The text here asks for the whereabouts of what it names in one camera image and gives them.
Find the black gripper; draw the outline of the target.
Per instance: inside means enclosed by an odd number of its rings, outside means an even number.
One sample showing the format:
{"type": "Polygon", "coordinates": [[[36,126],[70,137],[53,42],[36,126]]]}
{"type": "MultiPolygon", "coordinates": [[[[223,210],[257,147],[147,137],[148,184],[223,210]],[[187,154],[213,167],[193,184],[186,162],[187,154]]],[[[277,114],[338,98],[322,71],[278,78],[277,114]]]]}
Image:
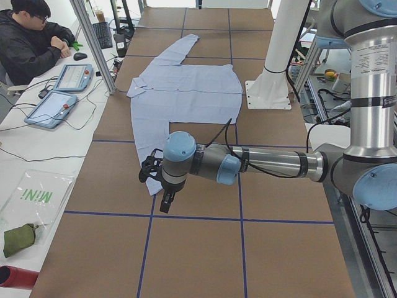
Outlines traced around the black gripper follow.
{"type": "Polygon", "coordinates": [[[161,180],[161,185],[164,189],[164,194],[159,208],[160,212],[162,213],[169,212],[171,204],[174,200],[174,194],[183,189],[185,185],[185,181],[186,179],[183,179],[180,182],[174,183],[174,182],[169,182],[164,178],[161,180]]]}

